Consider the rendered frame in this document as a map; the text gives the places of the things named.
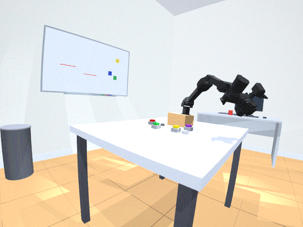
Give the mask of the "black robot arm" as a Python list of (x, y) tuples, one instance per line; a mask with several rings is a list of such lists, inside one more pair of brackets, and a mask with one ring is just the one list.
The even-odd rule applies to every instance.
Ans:
[[(192, 92), (189, 97), (183, 99), (181, 106), (183, 107), (182, 114), (190, 115), (190, 108), (194, 105), (194, 100), (202, 93), (207, 91), (210, 87), (215, 85), (219, 92), (224, 93), (220, 98), (222, 104), (226, 102), (236, 104), (240, 99), (240, 94), (248, 86), (249, 80), (242, 75), (237, 75), (233, 83), (222, 81), (213, 75), (206, 75), (201, 78), (197, 83), (197, 88)], [(243, 103), (238, 105), (246, 116), (252, 115), (257, 110), (257, 104), (251, 99), (245, 99)], [(185, 106), (184, 106), (185, 105)]]

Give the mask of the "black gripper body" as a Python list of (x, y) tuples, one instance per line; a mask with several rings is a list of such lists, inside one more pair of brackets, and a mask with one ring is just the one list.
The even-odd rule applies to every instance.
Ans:
[(240, 94), (240, 99), (239, 101), (236, 103), (236, 107), (234, 108), (235, 109), (235, 112), (237, 114), (237, 116), (243, 116), (244, 115), (244, 112), (242, 111), (241, 107), (238, 107), (238, 105), (242, 104), (243, 100), (245, 99), (253, 99), (254, 96), (256, 97), (261, 97), (264, 93), (265, 93), (265, 89), (263, 88), (263, 86), (261, 85), (261, 83), (256, 83), (252, 88), (252, 93), (251, 94), (248, 94), (248, 93), (241, 93)]

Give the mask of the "green button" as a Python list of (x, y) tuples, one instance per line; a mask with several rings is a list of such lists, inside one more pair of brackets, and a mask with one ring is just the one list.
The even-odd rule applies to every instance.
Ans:
[(153, 128), (153, 129), (160, 129), (160, 128), (161, 128), (161, 125), (160, 125), (160, 123), (155, 122), (155, 123), (153, 123), (153, 124), (151, 125), (151, 128)]

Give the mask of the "red button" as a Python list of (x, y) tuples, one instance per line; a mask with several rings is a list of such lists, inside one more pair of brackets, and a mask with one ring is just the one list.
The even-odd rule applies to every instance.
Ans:
[(154, 119), (150, 119), (150, 121), (148, 121), (148, 124), (152, 125), (153, 123), (155, 123), (156, 121)]

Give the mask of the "purple button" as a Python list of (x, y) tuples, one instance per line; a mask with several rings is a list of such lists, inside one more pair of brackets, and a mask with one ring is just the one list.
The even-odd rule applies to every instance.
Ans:
[(192, 127), (192, 125), (186, 125), (184, 127), (184, 130), (193, 131), (193, 127)]

